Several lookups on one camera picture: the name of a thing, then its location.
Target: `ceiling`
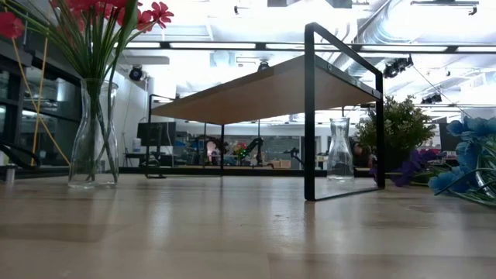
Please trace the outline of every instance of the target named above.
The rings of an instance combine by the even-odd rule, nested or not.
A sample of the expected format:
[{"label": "ceiling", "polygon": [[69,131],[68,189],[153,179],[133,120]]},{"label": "ceiling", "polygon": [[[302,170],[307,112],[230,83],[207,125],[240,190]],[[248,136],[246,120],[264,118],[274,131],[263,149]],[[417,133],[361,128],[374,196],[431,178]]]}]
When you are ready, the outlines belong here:
[{"label": "ceiling", "polygon": [[[166,29],[155,26],[152,32],[138,36],[136,41],[296,43],[303,41],[305,24],[318,22],[345,43],[446,45],[496,42],[494,0],[479,0],[478,12],[472,16],[468,15],[471,7],[413,6],[410,0],[353,1],[362,5],[334,9],[325,0],[301,0],[287,7],[268,7],[267,0],[169,0],[167,4],[175,14],[173,22]],[[146,9],[153,1],[141,2]],[[234,12],[235,5],[239,15]],[[268,60],[274,65],[303,53],[126,50],[124,54],[126,59],[133,58],[133,61],[141,57],[168,57],[170,63],[162,64],[161,70],[157,65],[153,66],[151,75],[160,78],[161,73],[167,72],[172,76],[171,82],[176,84],[177,93],[189,95],[252,73],[257,70],[260,60]],[[338,53],[320,55],[333,63],[346,62]],[[383,70],[395,57],[384,54],[366,59]],[[494,55],[413,54],[412,59],[415,68],[385,81],[386,94],[396,98],[416,95],[420,102],[423,96],[440,90],[449,99],[443,102],[461,102],[464,100],[462,93],[474,89],[474,84],[470,84],[473,79],[496,71]],[[355,64],[348,64],[345,70],[364,82],[372,80],[370,74],[357,69]],[[480,85],[492,86],[491,78],[484,79]],[[467,101],[483,103],[484,98]]]}]

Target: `green plant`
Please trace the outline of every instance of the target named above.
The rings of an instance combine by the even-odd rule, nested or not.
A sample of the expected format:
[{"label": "green plant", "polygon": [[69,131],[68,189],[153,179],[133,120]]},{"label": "green plant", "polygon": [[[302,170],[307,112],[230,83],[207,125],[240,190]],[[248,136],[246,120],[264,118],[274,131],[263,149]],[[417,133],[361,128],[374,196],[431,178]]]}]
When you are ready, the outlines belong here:
[{"label": "green plant", "polygon": [[[363,146],[376,150],[377,113],[375,108],[367,111],[368,119],[361,119],[356,125],[356,137]],[[434,125],[427,125],[430,118],[413,105],[413,96],[403,102],[387,96],[384,103],[384,147],[386,170],[391,171],[407,160],[410,152],[432,138]]]}]

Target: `computer screen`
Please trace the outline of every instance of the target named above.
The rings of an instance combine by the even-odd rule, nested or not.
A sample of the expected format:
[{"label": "computer screen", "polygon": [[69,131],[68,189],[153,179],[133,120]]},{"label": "computer screen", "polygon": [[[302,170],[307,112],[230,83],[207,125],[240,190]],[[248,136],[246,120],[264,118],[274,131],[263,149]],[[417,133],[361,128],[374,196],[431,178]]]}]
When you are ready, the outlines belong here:
[{"label": "computer screen", "polygon": [[173,146],[176,139],[176,122],[140,123],[138,124],[138,138],[141,139],[141,146],[157,146],[159,138],[161,146]]},{"label": "computer screen", "polygon": [[455,151],[458,143],[462,141],[461,138],[453,136],[448,132],[448,123],[439,124],[439,136],[441,137],[441,150],[442,151]]}]

